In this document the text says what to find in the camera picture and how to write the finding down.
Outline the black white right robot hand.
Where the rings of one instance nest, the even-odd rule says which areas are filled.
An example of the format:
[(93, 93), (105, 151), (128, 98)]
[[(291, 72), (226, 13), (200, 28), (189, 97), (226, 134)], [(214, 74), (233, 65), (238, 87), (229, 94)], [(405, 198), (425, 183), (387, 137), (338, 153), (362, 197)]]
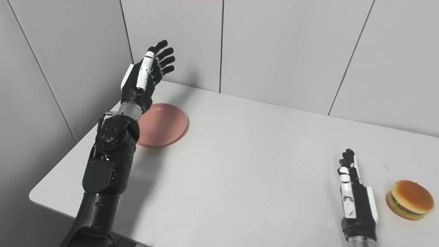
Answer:
[(362, 183), (353, 150), (346, 149), (339, 164), (341, 227), (347, 246), (376, 247), (378, 212), (373, 188)]

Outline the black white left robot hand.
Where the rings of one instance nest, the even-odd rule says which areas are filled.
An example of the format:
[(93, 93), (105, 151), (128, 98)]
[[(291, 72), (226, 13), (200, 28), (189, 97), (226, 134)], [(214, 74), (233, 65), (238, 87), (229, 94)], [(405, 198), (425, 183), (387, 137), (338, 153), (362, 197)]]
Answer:
[(163, 77), (175, 70), (174, 49), (162, 40), (148, 48), (138, 63), (132, 65), (122, 85), (122, 103), (135, 103), (144, 114), (152, 106), (152, 96)]

